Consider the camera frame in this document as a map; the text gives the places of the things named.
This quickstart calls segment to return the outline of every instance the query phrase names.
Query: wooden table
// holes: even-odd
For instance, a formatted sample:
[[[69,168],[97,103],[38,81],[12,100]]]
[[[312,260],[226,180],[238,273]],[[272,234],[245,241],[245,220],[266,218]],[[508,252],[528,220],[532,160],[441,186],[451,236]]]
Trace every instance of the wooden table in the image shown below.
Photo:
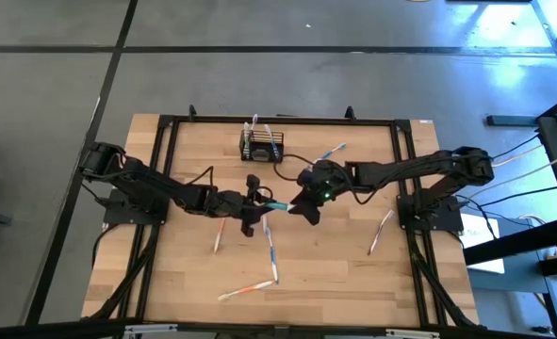
[[[129,155],[145,163],[150,159],[157,120],[154,114],[134,116],[125,144]],[[433,123],[411,123],[417,154],[437,150]],[[270,164],[240,161],[240,128],[235,123],[180,123],[171,177],[185,182],[214,166],[214,185],[220,190],[245,192],[246,175],[254,173],[261,178],[262,185],[273,190],[278,201],[290,201],[300,191],[295,183],[279,179]],[[285,133],[286,153],[308,159],[347,142],[347,148],[333,154],[331,160],[394,161],[389,130],[385,127],[289,124],[273,125],[272,130]],[[402,136],[401,145],[405,157]],[[165,154],[166,148],[167,138],[161,154]],[[303,163],[294,158],[279,165],[279,170],[289,177],[296,177],[302,168]],[[423,186],[436,179],[423,178]],[[201,180],[206,182],[208,176]],[[247,238],[240,232],[239,220],[228,219],[220,249],[214,255],[220,221],[188,215],[171,203],[167,223],[160,232],[145,319],[417,327],[410,259],[397,213],[386,223],[374,253],[367,256],[379,221],[389,209],[396,208],[397,193],[397,184],[390,184],[363,206],[350,193],[343,194],[320,209],[321,220],[316,227],[302,216],[269,213],[280,284],[224,302],[218,301],[219,295],[272,279],[268,239],[260,227],[254,237]],[[123,278],[134,230],[134,225],[122,225],[102,240],[83,315],[97,311]],[[440,281],[467,317],[477,321],[460,244],[450,234],[432,235]],[[128,315],[135,313],[139,281],[134,286]],[[430,291],[425,282],[430,319],[435,322]]]

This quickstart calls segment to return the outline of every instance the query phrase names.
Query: concrete floor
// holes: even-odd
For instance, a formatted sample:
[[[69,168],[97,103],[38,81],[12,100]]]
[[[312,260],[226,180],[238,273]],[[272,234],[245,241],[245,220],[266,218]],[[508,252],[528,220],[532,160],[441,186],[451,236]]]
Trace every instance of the concrete floor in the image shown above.
[[[114,44],[127,4],[3,0],[0,44]],[[549,40],[527,4],[149,0],[139,3],[127,44],[548,47]],[[14,218],[0,227],[0,326],[21,321],[108,61],[109,55],[0,55],[0,212]],[[499,153],[532,129],[487,128],[484,116],[537,115],[556,102],[554,56],[123,55],[97,139],[122,144],[132,114],[186,114],[190,104],[202,115],[313,117],[341,117],[352,105],[358,117],[434,120],[444,149]],[[497,181],[545,162],[543,151],[534,152],[498,168]],[[478,201],[554,183],[544,170]],[[556,219],[557,192],[490,207],[509,217]],[[43,321],[79,317],[102,214],[80,195]],[[475,299],[490,329],[548,325],[527,296],[475,291]]]

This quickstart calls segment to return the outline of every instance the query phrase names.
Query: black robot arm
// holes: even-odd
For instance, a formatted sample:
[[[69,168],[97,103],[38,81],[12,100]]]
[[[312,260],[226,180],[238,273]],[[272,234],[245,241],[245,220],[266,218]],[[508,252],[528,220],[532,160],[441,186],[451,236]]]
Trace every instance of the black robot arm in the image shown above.
[[[121,147],[106,143],[90,146],[79,171],[87,181],[112,184],[124,194],[130,209],[149,216],[160,213],[162,204],[166,205],[169,198],[193,215],[236,218],[251,225],[271,211],[255,202],[274,202],[257,192],[259,179],[254,175],[247,177],[246,196],[231,190],[218,191],[213,185],[182,184],[125,155]]]
[[[303,170],[297,178],[302,191],[291,201],[295,205],[289,213],[300,214],[315,225],[319,222],[319,206],[334,201],[351,191],[360,204],[387,184],[421,176],[443,174],[430,188],[422,188],[408,197],[405,214],[427,219],[435,214],[442,201],[467,185],[483,186],[494,179],[490,158],[486,151],[461,147],[455,151],[437,151],[415,159],[380,164],[377,162],[346,162],[342,167],[330,160],[320,160],[310,170]],[[368,193],[360,201],[357,193]]]

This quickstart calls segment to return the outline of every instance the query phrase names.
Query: cable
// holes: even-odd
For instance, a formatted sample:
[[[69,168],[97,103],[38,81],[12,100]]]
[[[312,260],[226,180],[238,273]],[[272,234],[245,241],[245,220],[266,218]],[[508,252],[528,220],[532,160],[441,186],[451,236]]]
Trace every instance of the cable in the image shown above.
[[[469,205],[467,205],[467,206],[465,206],[465,207],[466,207],[466,208],[470,208],[470,209],[475,210],[475,211],[481,212],[481,211],[478,210],[477,208],[471,207],[471,206],[469,206]],[[494,216],[496,216],[496,217],[503,218],[503,219],[508,220],[509,222],[515,223],[515,224],[517,224],[517,225],[521,225],[521,226],[531,226],[531,225],[529,225],[529,224],[527,224],[527,223],[522,223],[522,222],[514,221],[513,219],[507,218],[507,217],[503,216],[502,214],[498,214],[498,213],[490,212],[490,211],[485,211],[485,210],[483,210],[483,211],[484,211],[485,213],[487,213],[487,214],[491,214],[491,215],[494,215]]]
[[[529,171],[529,172],[527,172],[527,173],[525,173],[525,174],[521,174],[521,175],[519,175],[519,176],[517,176],[517,177],[515,177],[515,178],[513,178],[513,179],[505,180],[505,181],[503,181],[503,182],[501,182],[501,183],[498,183],[498,184],[495,184],[495,185],[493,185],[493,186],[490,186],[490,187],[481,189],[481,190],[479,190],[478,192],[475,192],[474,194],[472,194],[472,195],[470,196],[470,198],[473,198],[473,197],[477,196],[478,194],[484,193],[486,190],[490,190],[490,189],[492,189],[492,188],[496,188],[496,187],[498,187],[498,186],[502,186],[502,185],[504,185],[504,184],[511,183],[511,182],[513,182],[513,181],[515,181],[515,180],[524,178],[524,177],[526,177],[526,176],[528,176],[528,175],[534,174],[534,173],[536,173],[537,171],[543,170],[543,169],[545,169],[545,168],[547,168],[547,167],[549,167],[549,166],[552,166],[552,165],[554,165],[554,164],[556,164],[556,163],[557,163],[557,158],[554,159],[554,160],[552,160],[552,161],[550,161],[547,165],[544,165],[544,166],[539,167],[539,168],[537,168],[537,169],[531,170],[531,171]]]
[[[267,191],[270,193],[270,196],[267,197],[268,199],[274,199],[274,192],[272,192],[271,189],[270,189],[269,187],[267,187],[267,186],[260,186],[257,190],[260,190],[260,189],[265,189],[265,190],[267,190]]]
[[[213,166],[209,166],[207,169],[205,169],[205,171],[203,173],[199,174],[199,176],[190,180],[189,182],[185,183],[184,185],[192,185],[192,184],[196,183],[201,178],[203,178],[205,176],[205,174],[207,174],[209,171],[210,171],[210,173],[209,173],[209,183],[213,186]]]
[[[508,197],[504,197],[504,198],[502,198],[502,199],[498,199],[498,200],[493,201],[493,202],[483,203],[483,204],[482,204],[482,207],[486,207],[486,206],[489,206],[489,205],[491,205],[491,204],[498,203],[498,202],[504,202],[504,201],[507,201],[507,200],[509,200],[509,199],[516,198],[516,197],[521,197],[521,196],[528,195],[528,194],[546,192],[546,191],[548,191],[548,190],[552,190],[552,189],[556,189],[556,188],[557,188],[557,186],[553,186],[553,187],[547,187],[547,188],[542,188],[542,189],[536,189],[536,190],[529,191],[529,192],[523,192],[523,193],[513,194],[513,195],[510,195],[510,196],[508,196]]]
[[[448,231],[449,234],[451,234],[451,236],[453,236],[456,240],[458,240],[458,242],[460,243],[460,246],[463,247],[463,250],[465,249],[465,243],[463,243],[463,241],[460,239],[460,236],[458,236],[458,234],[456,234],[455,231]]]
[[[100,244],[100,240],[102,240],[102,238],[110,231],[114,230],[115,227],[117,227],[118,224],[114,224],[114,225],[108,225],[108,227],[101,232],[98,237],[96,237],[96,241],[94,241],[93,243],[93,250],[91,251],[91,267],[93,268],[93,265],[96,263],[96,254],[98,253],[98,245]]]
[[[482,207],[481,207],[478,203],[476,203],[476,202],[475,202],[474,200],[472,200],[471,198],[467,198],[467,197],[465,197],[465,196],[454,195],[454,197],[460,197],[460,198],[462,198],[462,199],[467,199],[469,202],[473,202],[473,203],[477,206],[477,208],[479,208],[478,211],[482,213],[482,216],[483,216],[483,218],[485,219],[485,224],[487,225],[487,230],[489,231],[489,233],[492,234],[492,237],[494,237],[494,239],[498,239],[498,238],[496,237],[496,235],[494,234],[494,229],[492,228],[492,224],[489,223],[489,218],[487,217],[486,212],[482,209]]]
[[[96,195],[96,193],[94,193],[94,192],[91,190],[91,188],[87,187],[85,184],[83,184],[83,182],[81,183],[81,186],[82,186],[83,188],[85,188],[86,191],[88,191],[88,192],[93,196],[93,199],[94,199],[96,202],[98,202],[98,203],[101,204],[102,206],[106,206],[106,204],[102,201],[102,199],[100,199],[100,197],[98,197],[98,196]]]
[[[500,154],[498,154],[498,155],[492,156],[492,161],[494,161],[494,159],[496,159],[497,157],[501,157],[501,156],[503,156],[503,155],[506,155],[506,154],[508,154],[508,153],[510,153],[510,152],[512,152],[512,151],[514,151],[514,150],[516,150],[517,148],[519,148],[519,147],[525,145],[526,143],[528,143],[528,142],[534,140],[534,139],[537,138],[538,136],[539,136],[539,135],[535,135],[535,136],[533,136],[533,137],[530,137],[530,139],[521,142],[520,144],[516,145],[516,146],[513,147],[512,149],[510,149],[510,150],[508,150],[508,151],[506,151],[506,152],[504,152],[504,153],[500,153]]]
[[[523,216],[519,216],[518,218],[530,218],[530,219],[534,219],[537,222],[540,223],[540,225],[544,225],[546,222],[540,218],[539,216],[535,216],[535,215],[523,215]]]
[[[542,147],[542,145],[537,145],[537,146],[535,146],[534,148],[529,149],[528,151],[525,151],[525,152],[523,152],[523,153],[521,153],[521,154],[519,154],[519,155],[515,155],[515,156],[513,156],[513,157],[511,157],[511,158],[508,158],[508,159],[506,159],[506,160],[504,160],[504,161],[502,161],[502,162],[499,162],[499,163],[497,163],[497,164],[492,164],[492,167],[494,168],[494,167],[502,166],[502,165],[504,165],[504,164],[508,164],[508,163],[510,163],[511,161],[517,160],[518,158],[524,156],[525,154],[530,153],[530,152],[533,151],[533,150],[537,150],[537,149],[539,149],[539,148],[541,148],[541,147]]]
[[[299,160],[301,160],[301,161],[303,161],[303,162],[306,162],[307,165],[312,165],[312,166],[314,165],[313,162],[311,162],[311,161],[305,159],[304,157],[302,157],[302,156],[300,156],[300,155],[296,155],[296,154],[283,154],[282,157],[283,157],[283,159],[286,158],[286,157],[294,157],[294,158],[297,158],[297,159],[299,159]],[[286,180],[286,181],[297,181],[297,178],[294,178],[294,179],[293,179],[293,178],[288,178],[288,177],[286,177],[286,176],[280,174],[280,172],[279,172],[278,169],[276,168],[276,165],[278,165],[278,162],[274,162],[274,172],[276,173],[276,175],[278,175],[278,177],[280,177],[280,179]]]

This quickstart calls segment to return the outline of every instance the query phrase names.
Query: black stand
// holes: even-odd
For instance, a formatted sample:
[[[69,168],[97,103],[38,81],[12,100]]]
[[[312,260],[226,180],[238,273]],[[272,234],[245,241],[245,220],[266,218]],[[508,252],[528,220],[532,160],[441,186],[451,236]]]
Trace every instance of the black stand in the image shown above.
[[[538,119],[544,117],[556,117],[556,116],[557,116],[557,104],[537,117],[491,115],[485,118],[485,122],[489,126],[537,127]]]

